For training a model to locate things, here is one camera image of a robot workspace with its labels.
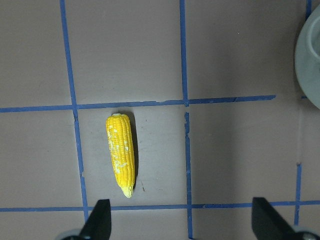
vertical blue tape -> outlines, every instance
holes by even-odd
[[[186,47],[186,9],[185,0],[180,0],[180,42],[181,42],[181,73],[182,73],[182,94],[184,105],[188,102],[188,79],[187,79],[187,47]]]
[[[301,202],[301,177],[302,165],[297,165],[296,168],[296,187],[295,187],[295,211],[294,211],[294,225],[299,225],[299,211]]]
[[[306,0],[305,20],[308,19],[312,12],[312,0]]]
[[[187,224],[188,237],[193,239],[193,225],[192,225],[192,192],[191,192],[191,154],[190,154],[190,121],[189,112],[184,114],[185,124],[185,169],[186,169],[186,203],[187,203]]]
[[[61,23],[62,23],[66,67],[67,67],[67,72],[68,72],[70,96],[71,96],[72,111],[73,111],[73,117],[74,117],[74,132],[75,132],[76,151],[77,151],[77,156],[78,156],[83,215],[84,215],[84,220],[87,221],[87,219],[89,217],[87,191],[86,191],[85,178],[82,175],[83,171],[84,171],[84,163],[83,163],[83,158],[82,158],[80,127],[79,127],[79,121],[78,121],[78,110],[77,110],[74,74],[73,74],[73,70],[72,70],[72,62],[71,62],[71,54],[70,54],[65,0],[60,0],[60,13],[61,13]]]

corn cob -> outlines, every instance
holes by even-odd
[[[135,156],[129,117],[113,114],[105,122],[115,180],[127,198],[135,184]]]

yellow corn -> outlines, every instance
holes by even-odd
[[[105,122],[115,180],[127,198],[135,184],[135,156],[129,117],[113,114]]]

white plate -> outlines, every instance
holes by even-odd
[[[294,65],[303,92],[320,109],[320,5],[309,16],[300,32]]]

blue grid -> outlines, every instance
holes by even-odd
[[[195,104],[216,104],[216,103],[236,103],[248,101],[270,101],[276,95],[257,95],[257,96],[238,96],[238,97],[218,97],[218,98],[188,98],[188,80],[187,80],[187,49],[186,49],[186,12],[185,0],[179,1],[180,9],[180,42],[181,42],[181,71],[182,71],[182,94],[181,100],[166,100],[166,101],[133,101],[133,102],[111,102],[111,103],[94,103],[94,104],[77,104],[72,60],[69,46],[68,24],[66,17],[65,0],[60,0],[60,13],[63,31],[63,40],[65,48],[66,66],[69,80],[69,88],[71,95],[71,105],[50,105],[50,106],[26,106],[26,107],[4,107],[0,108],[0,113],[11,112],[36,112],[36,111],[60,111],[72,110],[74,116],[74,132],[76,139],[76,149],[79,167],[79,180],[82,193],[81,207],[11,207],[0,208],[0,212],[70,212],[83,211],[84,219],[87,220],[89,211],[93,206],[88,206],[86,183],[83,177],[84,165],[82,158],[82,147],[80,138],[80,128],[78,120],[79,109],[102,109],[102,108],[118,108],[118,107],[146,107],[146,106],[170,106],[170,105],[189,105]],[[312,12],[312,0],[306,0],[306,14],[307,19]],[[187,210],[187,228],[189,239],[193,238],[192,225],[192,209],[230,209],[230,208],[251,208],[251,202],[245,203],[231,203],[231,204],[192,204],[192,184],[191,184],[191,155],[190,155],[190,120],[189,112],[185,113],[185,161],[186,161],[186,189],[187,189],[187,204],[173,204],[173,205],[136,205],[136,206],[112,206],[112,211],[120,210],[161,210],[161,209],[186,209]],[[320,200],[301,201],[301,182],[302,182],[302,165],[297,165],[296,172],[296,193],[295,201],[274,201],[271,202],[273,206],[295,206],[294,224],[299,224],[300,206],[320,205]]]

